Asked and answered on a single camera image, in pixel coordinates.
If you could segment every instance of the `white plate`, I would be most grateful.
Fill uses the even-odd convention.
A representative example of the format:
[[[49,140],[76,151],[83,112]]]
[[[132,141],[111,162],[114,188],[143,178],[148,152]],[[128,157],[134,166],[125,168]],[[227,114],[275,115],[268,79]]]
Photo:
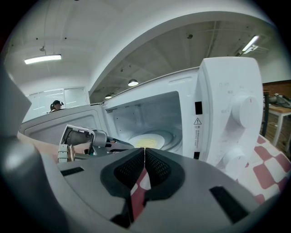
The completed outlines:
[[[165,144],[165,139],[161,135],[148,133],[133,137],[128,142],[135,148],[149,147],[161,149]]]

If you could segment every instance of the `black cap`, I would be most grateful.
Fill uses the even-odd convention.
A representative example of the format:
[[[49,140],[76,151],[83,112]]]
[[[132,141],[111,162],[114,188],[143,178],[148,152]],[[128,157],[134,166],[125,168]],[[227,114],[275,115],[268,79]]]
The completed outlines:
[[[63,102],[61,103],[59,100],[55,100],[55,101],[53,101],[52,105],[56,105],[56,104],[64,105]]]

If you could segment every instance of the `person's arm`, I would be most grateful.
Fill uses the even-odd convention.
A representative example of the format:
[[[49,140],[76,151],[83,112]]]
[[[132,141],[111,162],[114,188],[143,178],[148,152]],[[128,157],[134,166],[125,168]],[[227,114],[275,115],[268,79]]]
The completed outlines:
[[[17,138],[23,143],[34,145],[40,153],[52,155],[54,161],[56,163],[59,162],[58,160],[59,146],[58,145],[50,144],[47,142],[41,142],[41,141],[32,139],[30,137],[27,137],[21,133],[17,134]],[[84,150],[89,148],[89,144],[90,143],[83,143],[83,144],[74,146],[75,153],[83,154]]]

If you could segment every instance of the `microwave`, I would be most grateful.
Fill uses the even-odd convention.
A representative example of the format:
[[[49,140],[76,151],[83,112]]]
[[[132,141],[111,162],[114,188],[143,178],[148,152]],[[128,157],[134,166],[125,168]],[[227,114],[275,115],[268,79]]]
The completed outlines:
[[[263,89],[253,58],[204,59],[200,67],[158,77],[102,103],[24,122],[20,132],[58,144],[67,124],[104,131],[124,142],[163,138],[161,150],[199,159],[236,179],[261,128]]]

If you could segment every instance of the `person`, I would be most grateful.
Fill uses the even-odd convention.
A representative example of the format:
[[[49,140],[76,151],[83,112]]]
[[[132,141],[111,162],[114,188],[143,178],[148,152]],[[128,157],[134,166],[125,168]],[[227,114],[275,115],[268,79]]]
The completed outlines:
[[[33,145],[40,153],[51,155],[56,163],[59,162],[59,146],[47,142],[32,139],[18,132],[17,138],[25,144]],[[84,154],[84,150],[88,149],[90,143],[82,143],[72,147],[73,153]]]
[[[53,103],[50,105],[50,112],[59,111],[62,108],[63,102],[60,102],[59,100],[53,101]]]

